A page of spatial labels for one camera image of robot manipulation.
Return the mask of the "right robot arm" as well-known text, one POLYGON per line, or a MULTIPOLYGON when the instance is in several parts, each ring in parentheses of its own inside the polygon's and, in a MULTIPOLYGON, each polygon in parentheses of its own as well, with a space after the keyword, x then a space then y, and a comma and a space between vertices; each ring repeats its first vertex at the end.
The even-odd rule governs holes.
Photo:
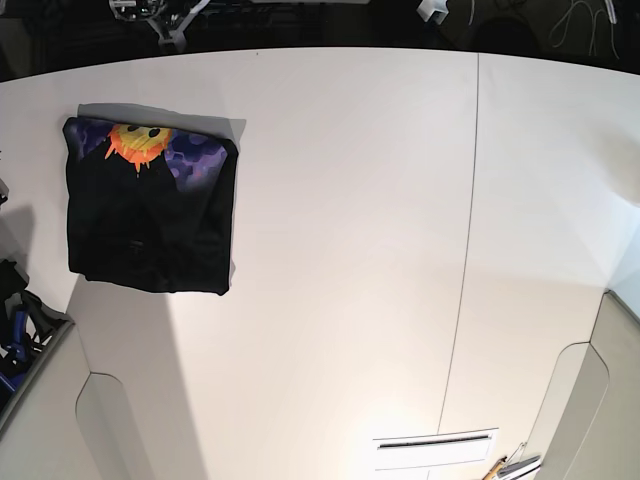
POLYGON ((157 34, 161 48, 182 53, 187 44, 186 29, 210 0, 109 0, 108 4, 117 20, 148 24, 157 34))

